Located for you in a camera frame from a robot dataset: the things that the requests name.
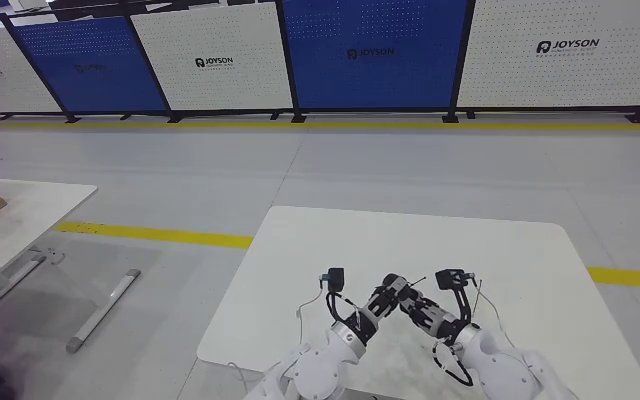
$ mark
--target table leg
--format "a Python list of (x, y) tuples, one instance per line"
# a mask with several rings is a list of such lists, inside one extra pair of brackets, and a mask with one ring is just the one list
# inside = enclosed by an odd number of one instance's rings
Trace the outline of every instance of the table leg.
[(69, 340), (67, 343), (67, 352), (74, 354), (78, 351), (78, 349), (84, 344), (84, 341), (87, 340), (91, 332), (98, 326), (102, 318), (111, 310), (120, 296), (129, 288), (131, 283), (140, 275), (140, 270), (138, 269), (130, 269), (129, 272), (122, 278), (120, 283), (116, 286), (116, 288), (109, 295), (109, 301), (102, 307), (98, 307), (96, 311), (89, 317), (87, 322), (82, 325), (82, 328), (75, 334), (74, 337)]
[(11, 276), (11, 278), (1, 276), (0, 277), (0, 287), (1, 287), (0, 298), (2, 298), (5, 294), (7, 294), (9, 290), (11, 290), (15, 285), (18, 284), (18, 282), (20, 282), (25, 276), (29, 275), (29, 272), (31, 272), (38, 265), (42, 264), (42, 262), (46, 259), (47, 257), (41, 254), (36, 254), (35, 256), (33, 256), (33, 258), (31, 258), (31, 261), (23, 265), (18, 270), (18, 272), (16, 272)]

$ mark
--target floor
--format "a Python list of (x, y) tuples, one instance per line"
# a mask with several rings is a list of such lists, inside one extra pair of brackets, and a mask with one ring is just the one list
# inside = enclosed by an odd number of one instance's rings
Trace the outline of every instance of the floor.
[[(628, 124), (619, 115), (488, 115), (455, 129), (126, 126), (157, 121), (144, 117), (83, 128), (87, 121), (56, 129), (0, 122), (0, 178), (97, 185), (73, 220), (234, 235), (254, 235), (273, 205), (554, 222), (586, 265), (640, 269), (637, 132), (465, 128)], [(60, 232), (39, 245), (67, 257), (38, 268), (0, 302), (0, 320), (10, 321), (0, 326), (0, 365), (21, 399), (243, 397), (235, 371), (195, 354), (244, 250)], [(108, 293), (130, 268), (142, 270), (141, 279), (84, 348), (65, 353), (93, 311), (89, 299), (100, 300), (77, 287)], [(598, 289), (640, 358), (640, 288)]]

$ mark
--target yellow stripe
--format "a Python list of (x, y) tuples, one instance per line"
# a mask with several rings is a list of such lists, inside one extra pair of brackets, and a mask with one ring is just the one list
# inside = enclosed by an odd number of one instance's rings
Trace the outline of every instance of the yellow stripe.
[[(248, 249), (253, 240), (250, 236), (92, 224), (86, 222), (63, 222), (56, 226), (55, 230), (58, 232), (86, 233), (90, 235), (233, 247), (238, 249)], [(640, 271), (604, 267), (587, 267), (587, 269), (591, 278), (596, 283), (640, 287)]]
[(640, 286), (640, 271), (604, 267), (587, 267), (587, 269), (591, 274), (591, 279), (596, 283)]
[(250, 236), (185, 232), (168, 229), (141, 228), (135, 226), (91, 224), (85, 222), (63, 222), (56, 226), (55, 230), (58, 232), (87, 233), (90, 235), (202, 244), (206, 246), (235, 247), (239, 249), (248, 249), (249, 246), (251, 246), (251, 241), (253, 240)]
[(27, 129), (201, 129), (201, 128), (288, 128), (288, 129), (440, 129), (440, 130), (542, 130), (542, 131), (638, 131), (640, 124), (518, 124), (518, 123), (461, 123), (444, 124), (435, 122), (319, 122), (304, 124), (289, 122), (191, 122), (167, 124), (158, 122), (89, 122), (75, 124), (41, 122), (1, 122), (0, 128)]

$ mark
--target table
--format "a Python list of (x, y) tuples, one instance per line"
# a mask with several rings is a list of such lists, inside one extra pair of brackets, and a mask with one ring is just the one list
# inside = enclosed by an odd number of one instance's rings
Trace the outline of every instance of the table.
[[(434, 273), (462, 268), (483, 279), (503, 325), (521, 348), (542, 352), (581, 400), (631, 399), (640, 367), (565, 231), (554, 224), (274, 207), (267, 214), (198, 347), (198, 358), (263, 371), (296, 348), (298, 305), (318, 275), (345, 268), (344, 295), (364, 304), (383, 277), (427, 279), (416, 288), (458, 313)], [(474, 292), (470, 298), (475, 299)], [(342, 310), (348, 315), (348, 308)], [(323, 299), (304, 309), (304, 340), (324, 342)], [(506, 347), (481, 301), (474, 321)], [(435, 368), (433, 339), (403, 313), (381, 321), (347, 387), (401, 399), (482, 398)]]
[[(92, 185), (30, 182), (0, 179), (0, 197), (7, 205), (0, 209), (0, 271), (6, 269), (63, 218), (89, 199), (98, 188)], [(0, 298), (29, 272), (46, 260), (37, 251), (33, 258), (10, 278), (0, 275)], [(102, 318), (118, 301), (131, 282), (140, 274), (130, 270), (116, 286), (102, 307), (97, 307), (83, 327), (67, 345), (75, 353)]]

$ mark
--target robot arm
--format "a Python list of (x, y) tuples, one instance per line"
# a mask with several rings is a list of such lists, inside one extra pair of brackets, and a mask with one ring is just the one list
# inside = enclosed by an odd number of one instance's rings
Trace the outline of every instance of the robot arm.
[[(327, 330), (326, 346), (314, 349), (308, 344), (302, 345), (269, 370), (245, 400), (334, 400), (342, 395), (340, 367), (344, 363), (358, 364), (366, 352), (367, 342), (378, 330), (378, 322), (397, 307), (400, 298), (408, 295), (409, 284), (399, 276), (385, 278), (367, 304), (346, 319), (342, 319), (335, 308), (335, 298), (342, 298), (340, 290), (342, 285), (332, 285), (329, 278), (327, 305), (336, 322)], [(293, 379), (287, 386), (283, 378), (292, 368)]]
[[(544, 390), (551, 400), (573, 400), (571, 391), (562, 383), (549, 362), (532, 351), (499, 349), (494, 337), (471, 323), (471, 310), (464, 294), (464, 286), (473, 274), (462, 270), (445, 270), (436, 274), (440, 289), (453, 290), (460, 307), (461, 318), (440, 308), (438, 304), (410, 289), (409, 296), (400, 301), (400, 309), (429, 336), (444, 340), (467, 380), (450, 371), (447, 374), (458, 382), (472, 386), (466, 369), (478, 374), (482, 391), (490, 400), (532, 400)], [(440, 366), (435, 355), (434, 360)]]

